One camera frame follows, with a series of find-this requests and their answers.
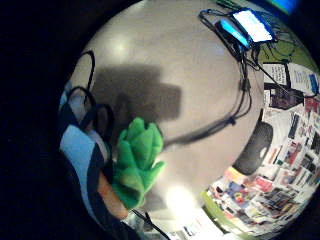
white desk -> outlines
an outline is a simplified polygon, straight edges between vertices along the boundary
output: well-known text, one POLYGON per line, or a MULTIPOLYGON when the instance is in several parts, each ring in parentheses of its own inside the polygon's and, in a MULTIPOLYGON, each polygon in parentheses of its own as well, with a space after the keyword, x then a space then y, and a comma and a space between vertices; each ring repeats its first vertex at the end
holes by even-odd
MULTIPOLYGON (((232 109, 239 94, 239 68, 197 18, 207 8, 221 9, 209 0, 142 1, 112 18, 88 43, 86 50, 96 55, 92 91, 115 109, 118 126, 127 124, 131 112, 157 122, 168 140, 232 109)), ((89 58, 82 58, 73 85, 86 86, 89 69, 89 58)), ((174 219, 164 203, 175 187, 184 188, 200 206, 201 191, 239 156, 263 102, 262 73, 250 71, 249 77, 253 106, 247 116, 216 135, 159 156, 167 167, 144 206, 151 217, 174 219)))

black cable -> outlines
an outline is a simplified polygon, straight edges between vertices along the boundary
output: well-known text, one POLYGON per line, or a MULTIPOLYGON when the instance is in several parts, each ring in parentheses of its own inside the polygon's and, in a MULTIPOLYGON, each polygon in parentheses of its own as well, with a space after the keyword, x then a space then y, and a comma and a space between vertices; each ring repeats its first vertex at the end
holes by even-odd
POLYGON ((156 229, 165 239, 170 240, 170 238, 168 237, 168 235, 162 231, 157 225, 155 225, 150 218, 146 218, 145 216, 143 216, 139 211, 137 210, 132 210, 132 212, 139 218, 141 218, 143 221, 145 221, 146 223, 150 224, 154 229, 156 229))
POLYGON ((246 61, 246 53, 243 51, 241 53, 241 61, 240 63, 240 73, 241 73, 241 82, 240 82, 240 90, 242 92, 241 98, 239 101, 239 104, 234 111, 234 113, 230 114, 229 116, 226 116, 218 121, 215 121, 209 126, 205 127, 203 130, 195 131, 191 134, 184 135, 182 137, 178 137, 174 140, 171 140, 169 142, 165 143, 164 149, 172 148, 173 146, 181 146, 181 145, 187 145, 196 141, 199 141, 201 139, 204 139, 206 137, 209 137, 211 135, 214 135, 227 127, 228 125, 235 125, 236 120, 244 117, 249 113, 252 107, 252 97, 250 94, 250 81, 248 79, 248 68, 247 68, 247 61, 246 61), (249 106, 247 109, 243 112, 241 112, 241 109, 244 104, 245 95, 248 94, 249 96, 249 106))
POLYGON ((90 70, 89 80, 88 80, 88 84, 87 84, 87 90, 90 91, 93 73, 94 73, 94 69, 96 67, 96 60, 95 60, 94 52, 92 50, 88 50, 86 52, 83 52, 80 55, 80 58, 83 57, 84 55, 89 55, 91 58, 91 70, 90 70))

green rubber glove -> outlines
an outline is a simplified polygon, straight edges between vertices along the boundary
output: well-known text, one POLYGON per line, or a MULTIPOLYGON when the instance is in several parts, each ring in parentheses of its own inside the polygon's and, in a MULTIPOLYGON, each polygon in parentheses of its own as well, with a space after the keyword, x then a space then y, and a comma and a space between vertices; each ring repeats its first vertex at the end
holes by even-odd
POLYGON ((147 128, 136 118, 118 140, 118 159, 112 183, 127 209, 144 203, 144 196, 154 184, 165 163, 154 161, 163 148, 163 138, 154 123, 147 128))

wire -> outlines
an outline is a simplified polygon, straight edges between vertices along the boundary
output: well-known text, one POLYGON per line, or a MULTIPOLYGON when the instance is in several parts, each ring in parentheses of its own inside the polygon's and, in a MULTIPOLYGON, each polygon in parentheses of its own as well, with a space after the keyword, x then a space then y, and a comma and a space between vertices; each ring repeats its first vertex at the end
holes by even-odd
POLYGON ((80 55, 80 58, 83 57, 84 55, 89 55, 91 58, 91 70, 90 70, 89 80, 88 80, 88 84, 87 84, 87 90, 90 91, 93 73, 94 73, 94 69, 96 67, 96 60, 95 60, 94 52, 92 50, 88 50, 86 52, 83 52, 80 55))
POLYGON ((139 218, 141 218, 143 221, 145 221, 146 223, 148 223, 149 225, 151 225, 154 229, 156 229, 165 239, 170 240, 170 238, 168 237, 168 235, 162 231, 157 225, 155 225, 150 218, 146 218, 145 216, 143 216, 139 211, 137 210, 132 210, 132 212, 138 216, 139 218))

paper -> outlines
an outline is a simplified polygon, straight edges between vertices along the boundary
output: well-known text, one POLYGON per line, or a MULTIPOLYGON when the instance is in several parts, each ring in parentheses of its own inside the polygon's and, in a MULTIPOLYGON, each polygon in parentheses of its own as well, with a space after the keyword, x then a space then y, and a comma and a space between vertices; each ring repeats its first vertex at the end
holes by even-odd
MULTIPOLYGON (((264 70, 266 70, 271 77, 281 85, 287 85, 286 68, 284 64, 278 63, 264 63, 264 70)), ((266 74, 264 74, 265 83, 274 83, 266 74)))
POLYGON ((288 89, 284 91, 281 88, 275 87, 264 90, 264 101, 267 107, 287 110, 303 103, 303 95, 296 90, 288 89))
POLYGON ((314 72, 310 69, 295 63, 288 64, 288 70, 290 75, 291 88, 312 95, 312 84, 310 75, 314 72))
POLYGON ((274 185, 281 189, 287 189, 295 179, 295 172, 280 168, 277 178, 274 180, 274 185))
POLYGON ((272 145, 281 146, 290 130, 291 113, 289 111, 283 111, 266 119, 265 122, 269 123, 273 128, 272 145))

